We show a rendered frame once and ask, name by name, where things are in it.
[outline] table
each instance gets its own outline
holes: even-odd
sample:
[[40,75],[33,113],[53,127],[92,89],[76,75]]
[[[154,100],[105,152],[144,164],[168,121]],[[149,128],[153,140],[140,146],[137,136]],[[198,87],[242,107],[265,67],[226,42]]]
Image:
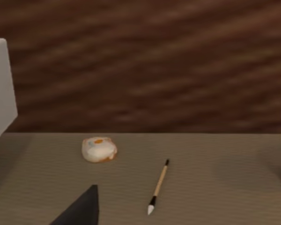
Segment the table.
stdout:
[[[111,137],[111,162],[81,156]],[[171,159],[155,211],[148,202]],[[100,225],[281,225],[281,135],[4,134],[0,225],[44,225],[98,184]]]

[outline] black object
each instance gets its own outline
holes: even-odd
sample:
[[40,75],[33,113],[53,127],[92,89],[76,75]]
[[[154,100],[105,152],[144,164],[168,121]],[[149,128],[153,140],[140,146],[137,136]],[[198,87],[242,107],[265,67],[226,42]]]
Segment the black object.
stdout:
[[92,185],[50,225],[98,225],[98,186]]

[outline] white pastry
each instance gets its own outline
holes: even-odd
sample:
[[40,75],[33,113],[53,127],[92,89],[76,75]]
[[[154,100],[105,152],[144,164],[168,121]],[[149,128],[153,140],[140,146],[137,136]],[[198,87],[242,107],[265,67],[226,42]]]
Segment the white pastry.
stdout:
[[82,142],[82,155],[92,163],[113,160],[117,152],[116,145],[108,137],[92,137]]

